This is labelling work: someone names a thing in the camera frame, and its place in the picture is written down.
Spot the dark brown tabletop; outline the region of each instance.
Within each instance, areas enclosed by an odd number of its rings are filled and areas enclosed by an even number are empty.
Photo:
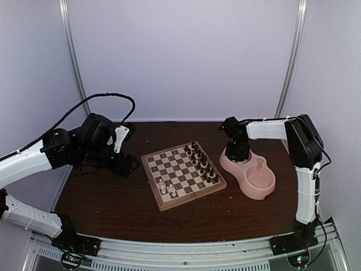
[[[106,170],[67,181],[56,207],[79,233],[143,242],[212,242],[265,237],[293,231],[297,210],[294,166],[280,141],[250,141],[267,159],[276,189],[264,200],[245,196],[236,179],[219,164],[229,140],[220,123],[136,123],[137,132],[123,145],[137,156],[198,141],[228,182],[225,189],[160,212],[141,167],[129,178]]]

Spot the pink pet bowl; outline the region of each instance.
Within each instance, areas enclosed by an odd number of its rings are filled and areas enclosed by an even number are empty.
[[[238,180],[242,192],[251,199],[262,200],[275,190],[276,177],[269,169],[266,159],[250,151],[250,159],[245,163],[235,163],[223,150],[219,162],[221,166]]]

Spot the chessboard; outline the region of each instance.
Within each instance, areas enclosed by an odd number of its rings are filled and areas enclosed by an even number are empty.
[[[198,142],[144,155],[141,160],[160,211],[227,186]]]

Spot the wire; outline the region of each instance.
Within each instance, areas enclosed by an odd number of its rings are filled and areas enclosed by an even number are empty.
[[[3,161],[7,158],[10,158],[28,148],[30,148],[31,146],[35,145],[37,142],[39,142],[40,140],[42,140],[46,135],[48,135],[49,133],[51,133],[60,123],[62,123],[75,109],[77,109],[79,106],[81,106],[83,103],[87,102],[88,100],[91,100],[93,98],[97,98],[97,97],[109,97],[109,96],[114,96],[114,97],[119,97],[119,98],[123,98],[123,99],[127,99],[131,102],[131,110],[129,111],[129,113],[124,117],[124,119],[121,121],[120,125],[122,125],[124,123],[124,121],[126,121],[130,115],[134,112],[135,110],[135,102],[133,100],[132,97],[129,97],[127,95],[123,95],[120,93],[97,93],[97,94],[93,94],[85,99],[83,99],[82,101],[80,101],[79,103],[77,103],[75,106],[73,106],[67,113],[65,113],[65,115],[57,122],[55,123],[48,131],[46,131],[45,133],[43,133],[40,137],[38,137],[37,139],[31,141],[29,144],[27,144],[26,146],[22,147],[21,149],[19,149],[18,151],[14,151],[10,154],[7,154],[3,157],[0,158],[0,161]]]
[[[320,250],[320,252],[318,253],[318,255],[316,256],[316,258],[313,259],[312,262],[310,262],[309,264],[307,264],[307,267],[310,266],[311,264],[313,264],[317,259],[318,257],[322,254],[322,252],[324,251],[325,247],[326,247],[326,243],[327,243],[327,233],[326,233],[326,230],[325,230],[325,227],[323,226],[323,223],[322,223],[322,220],[321,220],[321,217],[319,216],[319,214],[317,214],[317,218],[318,218],[318,221],[320,222],[320,226],[323,230],[323,233],[325,235],[325,242],[323,243],[323,246]]]

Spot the white robotic arm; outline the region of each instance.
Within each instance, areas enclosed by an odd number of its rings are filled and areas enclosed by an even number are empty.
[[[249,139],[279,139],[287,141],[285,120],[269,120],[251,122],[246,126]],[[295,166],[298,182],[298,208],[296,220],[308,224],[316,219],[318,202],[315,197],[319,196],[320,190],[316,190],[316,174],[321,167],[317,162],[311,169]]]
[[[227,144],[225,154],[234,162],[245,162],[249,159],[248,141],[251,139],[279,139],[287,142],[298,181],[298,208],[292,236],[294,240],[290,242],[293,242],[293,247],[305,247],[305,244],[314,243],[318,223],[319,171],[323,143],[311,119],[307,115],[243,121],[229,117],[222,123],[220,130],[233,138],[233,142]]]
[[[83,165],[106,168],[127,177],[139,167],[139,162],[132,155],[122,153],[121,147],[134,132],[131,124],[116,126],[92,113],[77,129],[70,132],[56,129],[28,149],[4,156],[0,162],[0,220],[58,239],[58,246],[65,250],[69,246],[76,247],[80,238],[82,244],[92,245],[88,254],[96,255],[94,244],[97,246],[99,240],[77,235],[69,217],[26,205],[8,195],[4,187],[31,174],[66,164],[76,168]]]

